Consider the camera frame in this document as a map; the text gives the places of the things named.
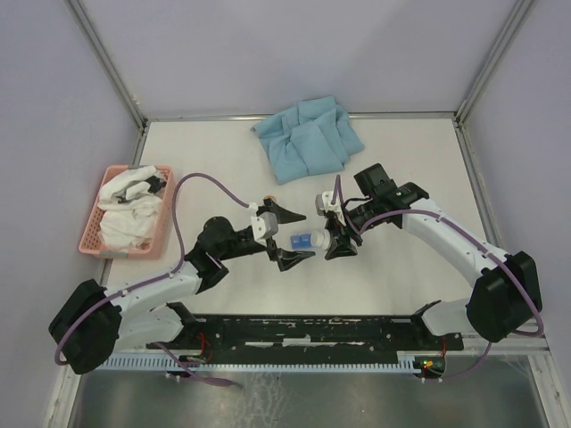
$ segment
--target gray wall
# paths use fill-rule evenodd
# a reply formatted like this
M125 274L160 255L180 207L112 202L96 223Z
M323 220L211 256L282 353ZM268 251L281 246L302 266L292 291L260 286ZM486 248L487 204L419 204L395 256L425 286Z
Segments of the gray wall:
M547 337L571 392L571 3L538 2L469 125L510 250L537 261Z
M515 0L84 0L150 118L456 111Z
M56 374L47 326L95 272L80 233L136 130L61 0L3 2L0 94L0 425L34 427Z

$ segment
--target white tabletop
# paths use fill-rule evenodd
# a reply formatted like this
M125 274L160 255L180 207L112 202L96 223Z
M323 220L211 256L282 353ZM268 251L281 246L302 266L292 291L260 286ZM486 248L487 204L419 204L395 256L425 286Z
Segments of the white tabletop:
M277 185L250 120L154 122L141 164L170 165L175 177L190 172L215 176L239 198L261 203L268 194L305 222L280 226L278 245L290 249L292 233L322 228L315 195L332 190L335 174ZM484 236L459 145L449 119L355 119L365 150L352 156L342 173L345 198L361 196L352 176L381 163L397 185L408 181L427 190L449 215ZM249 225L249 212L201 178L186 182L178 199L178 219L190 251L204 222L227 217L236 230ZM469 296L464 278L435 251L394 225L364 235L357 257L325 262L323 253L280 273L265 253L225 261L230 270L213 289L182 301L191 312L225 314L400 315L426 303ZM166 268L178 259L170 234L159 260L116 259L110 288Z

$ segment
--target pink basket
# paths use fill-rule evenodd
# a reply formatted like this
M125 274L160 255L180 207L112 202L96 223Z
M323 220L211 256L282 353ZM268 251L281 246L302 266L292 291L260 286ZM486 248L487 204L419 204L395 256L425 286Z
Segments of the pink basket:
M118 176L121 172L129 168L128 165L112 165L106 171L103 176L103 181L99 188L107 183L109 180ZM167 225L170 219L170 210L172 207L172 196L175 190L175 180L172 175L172 169L170 167L156 167L167 179L167 185L164 189L164 194L162 196L162 206L159 212L159 217L157 218L157 225L154 230L154 236L151 242L145 243L141 248L132 248L128 251L114 251L109 250L105 245L102 244L99 239L99 223L103 218L104 211L97 207L99 203L99 192L95 197L95 203L93 204L93 209L91 209L91 214L89 215L89 220L83 236L81 236L81 242L79 243L79 251L85 254L91 254L92 256L98 257L100 259L158 259L162 255L162 247L166 238Z

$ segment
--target white cloth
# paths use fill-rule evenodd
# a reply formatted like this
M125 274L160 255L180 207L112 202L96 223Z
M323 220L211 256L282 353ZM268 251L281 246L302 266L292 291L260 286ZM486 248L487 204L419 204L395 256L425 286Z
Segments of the white cloth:
M149 194L148 183L141 180L156 172L153 166L129 169L102 186L97 206L105 213L99 238L110 250L139 247L153 237L162 199ZM128 201L119 203L123 193Z
M153 165L147 165L137 169L127 169L102 185L99 190L99 199L106 202L117 201L117 195L119 193L122 193L131 185L145 181L147 178L154 176L156 172L157 168Z

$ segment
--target blue object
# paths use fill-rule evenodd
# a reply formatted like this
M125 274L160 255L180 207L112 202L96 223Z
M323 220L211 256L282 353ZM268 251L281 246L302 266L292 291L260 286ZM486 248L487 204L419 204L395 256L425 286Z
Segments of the blue object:
M333 96L302 101L253 126L279 185L341 171L365 148Z
M292 241L293 250L308 250L311 248L311 234L292 235L290 240Z

